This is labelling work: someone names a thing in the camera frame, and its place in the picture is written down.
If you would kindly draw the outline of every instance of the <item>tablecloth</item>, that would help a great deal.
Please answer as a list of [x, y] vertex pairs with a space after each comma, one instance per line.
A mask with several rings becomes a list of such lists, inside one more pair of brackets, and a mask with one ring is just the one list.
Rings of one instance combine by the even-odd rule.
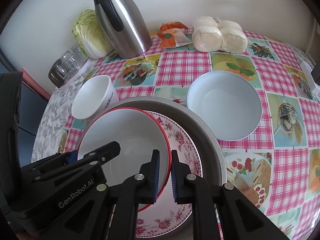
[[[191, 38], [191, 32], [186, 30], [186, 36]], [[202, 53], [192, 44], [163, 49], [161, 39], [153, 36], [151, 48], [135, 59], [122, 60], [112, 52], [90, 61], [81, 74], [52, 94], [32, 161], [75, 149], [88, 123], [74, 119], [71, 105], [92, 76], [109, 75], [120, 100], [157, 96], [186, 106], [188, 88], [197, 77], [209, 71], [231, 71], [256, 89], [263, 113], [258, 128], [247, 138], [219, 141], [228, 180], [242, 187], [241, 192], [290, 239], [306, 239], [320, 211], [320, 104], [300, 68], [308, 59], [287, 43], [245, 34], [248, 47], [240, 55]], [[288, 112], [292, 122], [281, 118]]]

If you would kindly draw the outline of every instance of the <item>plastic bag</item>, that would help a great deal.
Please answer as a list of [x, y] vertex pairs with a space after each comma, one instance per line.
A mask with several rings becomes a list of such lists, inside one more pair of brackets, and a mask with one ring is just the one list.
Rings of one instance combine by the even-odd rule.
[[163, 32], [158, 32], [157, 35], [162, 39], [160, 48], [176, 48], [191, 44], [183, 33], [183, 29], [170, 29]]
[[201, 16], [194, 19], [193, 26], [193, 45], [198, 51], [223, 50], [241, 54], [247, 48], [248, 39], [236, 22]]
[[160, 27], [161, 32], [170, 30], [170, 29], [187, 29], [188, 27], [185, 26], [182, 22], [167, 22], [163, 23]]

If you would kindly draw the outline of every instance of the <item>white bowl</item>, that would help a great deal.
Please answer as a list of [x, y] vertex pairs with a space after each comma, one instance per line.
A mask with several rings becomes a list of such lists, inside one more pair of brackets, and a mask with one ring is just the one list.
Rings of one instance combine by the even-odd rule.
[[187, 94], [187, 107], [210, 127], [217, 139], [241, 140], [258, 127], [262, 107], [254, 87], [228, 71], [198, 77]]
[[[159, 197], [167, 184], [171, 170], [171, 151], [168, 138], [150, 114], [135, 108], [117, 108], [101, 114], [86, 128], [79, 142], [78, 160], [109, 142], [120, 144], [120, 154], [102, 166], [107, 184], [114, 186], [139, 173], [143, 163], [151, 161], [154, 149], [160, 151]], [[143, 210], [149, 205], [139, 205]]]
[[78, 91], [71, 108], [76, 119], [92, 119], [113, 103], [119, 101], [111, 78], [99, 75], [90, 78]]

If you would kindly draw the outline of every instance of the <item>orange package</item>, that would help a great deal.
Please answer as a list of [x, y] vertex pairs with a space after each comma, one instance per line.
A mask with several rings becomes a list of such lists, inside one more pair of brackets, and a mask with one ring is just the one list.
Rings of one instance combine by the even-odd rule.
[[183, 33], [183, 29], [170, 29], [163, 32], [158, 32], [157, 35], [162, 39], [160, 48], [176, 48], [191, 44]]
[[170, 30], [170, 29], [187, 29], [188, 27], [185, 26], [183, 23], [181, 22], [168, 22], [168, 23], [163, 23], [160, 27], [160, 31], [166, 31], [166, 30]]

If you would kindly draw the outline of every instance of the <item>white wall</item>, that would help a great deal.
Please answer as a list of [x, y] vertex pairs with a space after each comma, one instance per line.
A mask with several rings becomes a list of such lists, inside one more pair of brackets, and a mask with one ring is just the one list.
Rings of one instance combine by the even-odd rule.
[[[161, 23], [219, 16], [244, 30], [261, 33], [306, 49], [313, 17], [302, 0], [134, 0], [150, 31]], [[45, 90], [54, 85], [51, 65], [75, 42], [71, 30], [80, 12], [93, 0], [24, 0], [0, 38], [0, 47], [16, 68], [24, 68]]]

